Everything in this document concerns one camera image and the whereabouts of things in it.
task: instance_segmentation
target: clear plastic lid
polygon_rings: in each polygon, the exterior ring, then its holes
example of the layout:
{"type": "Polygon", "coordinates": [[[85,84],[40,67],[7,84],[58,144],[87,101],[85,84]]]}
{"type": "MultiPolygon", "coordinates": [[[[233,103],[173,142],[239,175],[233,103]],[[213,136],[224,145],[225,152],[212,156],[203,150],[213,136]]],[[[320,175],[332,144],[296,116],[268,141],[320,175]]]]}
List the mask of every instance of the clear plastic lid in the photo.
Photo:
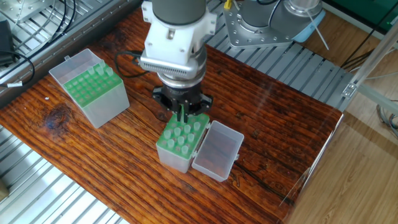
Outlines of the clear plastic lid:
{"type": "Polygon", "coordinates": [[[218,181],[228,178],[244,135],[218,121],[211,123],[192,167],[218,181]]]}
{"type": "Polygon", "coordinates": [[[49,72],[63,87],[63,84],[85,72],[88,68],[100,63],[102,60],[89,49],[76,54],[72,58],[51,69],[49,72]]]}

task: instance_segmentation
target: black wire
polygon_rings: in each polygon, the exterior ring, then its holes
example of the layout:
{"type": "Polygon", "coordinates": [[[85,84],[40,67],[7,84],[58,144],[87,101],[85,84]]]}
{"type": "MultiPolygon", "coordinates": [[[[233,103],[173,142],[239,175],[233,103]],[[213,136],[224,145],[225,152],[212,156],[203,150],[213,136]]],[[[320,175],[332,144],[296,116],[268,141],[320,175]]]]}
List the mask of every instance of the black wire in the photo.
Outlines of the black wire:
{"type": "Polygon", "coordinates": [[[58,26],[57,30],[54,32],[54,34],[51,37],[50,41],[47,42],[47,44],[53,42],[53,39],[54,39],[55,35],[61,30],[62,24],[65,22],[65,19],[67,17],[67,0],[63,0],[63,5],[64,5],[64,7],[63,7],[63,16],[62,16],[60,25],[58,26]]]}
{"type": "Polygon", "coordinates": [[[381,18],[381,20],[373,27],[372,31],[368,34],[368,36],[362,41],[362,43],[354,50],[354,52],[345,60],[345,62],[340,66],[340,67],[344,67],[348,61],[351,59],[351,57],[353,57],[358,50],[365,44],[365,42],[370,38],[370,36],[372,36],[372,34],[374,33],[374,31],[376,31],[376,29],[380,26],[380,24],[386,19],[386,17],[398,6],[398,1],[394,4],[394,6],[392,6],[390,8],[390,10],[386,13],[386,15],[383,16],[383,18],[381,18]]]}
{"type": "Polygon", "coordinates": [[[272,0],[270,2],[260,2],[260,0],[257,0],[257,3],[262,5],[262,6],[268,6],[270,4],[274,4],[275,2],[277,2],[278,0],[272,0]]]}
{"type": "Polygon", "coordinates": [[[361,65],[370,56],[372,51],[373,50],[370,50],[370,51],[366,52],[365,54],[362,54],[362,55],[350,60],[349,63],[342,68],[346,70],[346,69],[357,67],[357,66],[361,65]]]}
{"type": "Polygon", "coordinates": [[[142,73],[140,73],[140,74],[137,74],[137,75],[125,75],[125,74],[123,74],[123,73],[120,71],[120,69],[119,69],[119,64],[118,64],[118,56],[119,56],[119,55],[130,55],[130,56],[132,56],[132,61],[131,61],[131,63],[133,63],[134,65],[138,65],[138,62],[136,62],[136,60],[137,60],[139,57],[141,57],[142,52],[137,51],[137,50],[125,50],[125,51],[121,51],[121,52],[116,53],[116,55],[114,56],[114,64],[115,64],[115,67],[116,67],[116,71],[117,71],[121,76],[123,76],[123,77],[125,77],[125,78],[138,78],[138,77],[141,77],[141,76],[146,75],[147,73],[149,73],[149,71],[144,71],[144,72],[142,72],[142,73]]]}
{"type": "Polygon", "coordinates": [[[66,28],[63,30],[62,35],[66,33],[66,31],[68,31],[70,25],[72,24],[73,18],[75,17],[75,13],[76,13],[76,0],[73,0],[73,12],[72,12],[72,16],[70,18],[70,21],[68,23],[68,25],[66,26],[66,28]]]}
{"type": "MultiPolygon", "coordinates": [[[[56,40],[58,40],[62,35],[64,35],[66,33],[66,31],[70,28],[72,21],[75,17],[75,13],[76,13],[76,0],[73,0],[73,12],[72,12],[72,16],[70,19],[70,22],[68,23],[68,25],[66,26],[66,28],[63,30],[63,32],[58,35],[55,39],[54,37],[56,36],[57,32],[61,29],[62,24],[65,22],[66,16],[67,16],[67,0],[64,0],[64,8],[63,8],[63,16],[62,16],[62,20],[61,23],[59,24],[59,26],[57,27],[57,30],[54,32],[53,36],[51,36],[50,40],[38,51],[36,51],[36,53],[32,54],[30,57],[26,58],[25,56],[18,54],[16,52],[9,52],[10,54],[16,54],[21,56],[22,58],[28,60],[28,62],[30,62],[29,59],[32,59],[36,54],[38,54],[41,50],[47,48],[52,42],[55,42],[56,40]]],[[[14,71],[16,68],[18,68],[19,66],[21,66],[24,62],[21,62],[20,64],[18,64],[17,66],[15,66],[14,68],[12,68],[10,71],[8,71],[6,74],[2,75],[0,77],[0,79],[4,78],[5,76],[7,76],[8,74],[10,74],[12,71],[14,71]]]]}
{"type": "MultiPolygon", "coordinates": [[[[29,78],[27,81],[22,82],[22,85],[26,85],[26,84],[28,84],[30,81],[32,81],[33,77],[35,76],[35,66],[34,66],[33,63],[29,60],[29,58],[27,58],[27,57],[25,57],[25,55],[22,55],[22,54],[17,53],[17,52],[10,52],[10,51],[7,51],[7,50],[0,50],[0,52],[1,52],[1,53],[6,53],[6,54],[18,55],[18,56],[20,56],[21,58],[25,59],[27,62],[29,62],[30,66],[32,67],[32,75],[30,76],[30,78],[29,78]]],[[[7,84],[0,84],[0,87],[6,87],[6,88],[8,88],[8,85],[7,85],[7,84]]]]}

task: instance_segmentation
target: wooden floor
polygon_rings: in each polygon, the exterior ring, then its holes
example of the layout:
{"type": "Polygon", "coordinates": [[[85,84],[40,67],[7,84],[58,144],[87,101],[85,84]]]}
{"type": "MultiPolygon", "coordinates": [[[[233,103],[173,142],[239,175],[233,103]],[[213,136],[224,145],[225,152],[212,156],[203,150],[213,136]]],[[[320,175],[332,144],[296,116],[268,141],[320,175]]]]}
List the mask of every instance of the wooden floor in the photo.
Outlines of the wooden floor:
{"type": "MultiPolygon", "coordinates": [[[[367,33],[326,14],[319,36],[304,43],[308,49],[341,65],[367,33]]],[[[379,41],[371,38],[360,55],[379,41]]],[[[398,72],[398,50],[385,56],[371,76],[398,72]]],[[[398,100],[398,75],[365,82],[398,100]]],[[[380,122],[376,104],[355,96],[345,119],[328,146],[288,223],[398,223],[398,140],[380,122]]]]}

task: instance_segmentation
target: wooden table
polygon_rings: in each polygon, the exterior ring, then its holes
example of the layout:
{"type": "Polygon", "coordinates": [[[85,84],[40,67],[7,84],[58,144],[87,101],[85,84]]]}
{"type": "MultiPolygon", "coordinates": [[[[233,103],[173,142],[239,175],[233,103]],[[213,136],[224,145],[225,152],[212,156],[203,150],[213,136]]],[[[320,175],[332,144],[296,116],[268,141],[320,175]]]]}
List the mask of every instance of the wooden table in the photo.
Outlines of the wooden table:
{"type": "MultiPolygon", "coordinates": [[[[138,9],[88,48],[113,66],[116,52],[143,49],[148,30],[138,9]]],[[[171,114],[151,98],[161,85],[153,73],[124,79],[131,106],[99,129],[49,75],[4,108],[0,124],[129,222],[281,223],[300,191],[295,183],[342,114],[207,50],[203,91],[215,98],[208,114],[245,135],[225,182],[159,163],[155,142],[171,114]]],[[[119,63],[140,72],[127,59],[119,63]]]]}

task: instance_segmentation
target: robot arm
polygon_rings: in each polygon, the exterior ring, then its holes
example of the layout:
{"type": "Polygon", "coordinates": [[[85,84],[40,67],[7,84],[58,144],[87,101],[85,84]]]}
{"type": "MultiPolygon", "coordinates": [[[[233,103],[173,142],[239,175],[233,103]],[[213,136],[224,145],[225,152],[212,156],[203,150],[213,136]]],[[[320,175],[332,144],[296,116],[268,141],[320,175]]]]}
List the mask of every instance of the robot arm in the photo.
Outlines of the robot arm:
{"type": "Polygon", "coordinates": [[[156,72],[164,84],[153,98],[165,109],[182,115],[198,115],[211,108],[213,99],[201,91],[206,72],[205,35],[215,33],[217,15],[205,0],[153,0],[142,3],[144,21],[151,27],[139,64],[156,72]]]}

